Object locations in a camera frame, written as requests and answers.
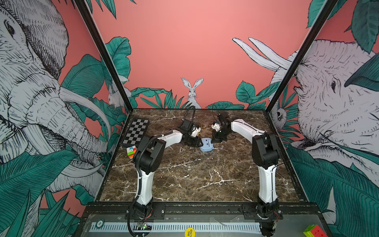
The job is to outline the light blue small alarm clock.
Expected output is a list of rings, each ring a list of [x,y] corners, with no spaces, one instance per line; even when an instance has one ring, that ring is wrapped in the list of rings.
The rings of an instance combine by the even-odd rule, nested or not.
[[[214,149],[214,145],[212,143],[211,138],[202,138],[201,142],[202,142],[202,146],[200,147],[200,150],[202,152],[210,152]]]

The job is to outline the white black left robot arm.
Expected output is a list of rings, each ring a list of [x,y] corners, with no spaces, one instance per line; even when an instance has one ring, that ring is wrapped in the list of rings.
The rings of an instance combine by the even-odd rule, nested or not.
[[[133,157],[137,171],[137,189],[132,208],[138,216],[145,218],[153,211],[153,179],[162,161],[164,150],[179,143],[189,147],[201,147],[200,131],[199,123],[185,119],[176,129],[143,137]]]

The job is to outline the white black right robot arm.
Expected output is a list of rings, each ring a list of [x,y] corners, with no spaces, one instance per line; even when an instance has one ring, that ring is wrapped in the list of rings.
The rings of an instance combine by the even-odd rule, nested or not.
[[[248,124],[241,118],[230,117],[227,112],[219,113],[211,127],[213,143],[227,141],[227,136],[232,132],[238,133],[251,143],[252,159],[259,171],[257,215],[263,220],[279,220],[275,177],[281,153],[276,136]]]

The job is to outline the black white chessboard box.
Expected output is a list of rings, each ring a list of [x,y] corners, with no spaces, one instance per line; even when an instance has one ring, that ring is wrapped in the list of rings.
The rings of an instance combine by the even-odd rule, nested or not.
[[[147,131],[149,122],[146,118],[133,118],[121,145],[125,148],[138,147]]]

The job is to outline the colourful puzzle cube on table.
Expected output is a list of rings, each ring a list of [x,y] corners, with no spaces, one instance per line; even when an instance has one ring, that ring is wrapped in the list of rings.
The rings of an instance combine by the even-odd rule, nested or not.
[[[135,145],[133,145],[133,146],[130,146],[130,147],[126,148],[126,151],[127,151],[127,156],[128,156],[130,159],[133,159],[134,154],[135,154],[136,151],[137,151],[137,148],[136,148]]]

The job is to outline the yellow round sticker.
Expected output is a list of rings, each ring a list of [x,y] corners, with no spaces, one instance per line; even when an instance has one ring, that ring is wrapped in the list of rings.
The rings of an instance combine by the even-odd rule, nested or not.
[[[185,230],[185,237],[195,237],[195,236],[196,236],[196,232],[194,228],[187,228]]]

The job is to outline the colourful puzzle cube on ledge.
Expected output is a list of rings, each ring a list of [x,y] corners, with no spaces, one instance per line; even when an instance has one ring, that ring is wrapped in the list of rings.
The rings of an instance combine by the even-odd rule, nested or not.
[[[328,237],[318,225],[309,225],[303,232],[306,237]]]

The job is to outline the white perforated rail strip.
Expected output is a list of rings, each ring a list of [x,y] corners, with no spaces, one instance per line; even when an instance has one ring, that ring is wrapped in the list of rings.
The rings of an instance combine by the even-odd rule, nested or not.
[[[134,233],[152,232],[152,233],[183,233],[187,229],[192,228],[197,233],[205,232],[231,232],[231,233],[249,233],[260,234],[259,223],[175,223],[175,222],[150,222],[146,224],[134,224],[131,223],[130,227]],[[128,225],[123,222],[105,222],[102,226],[96,222],[91,224],[89,229],[90,233],[128,233]]]

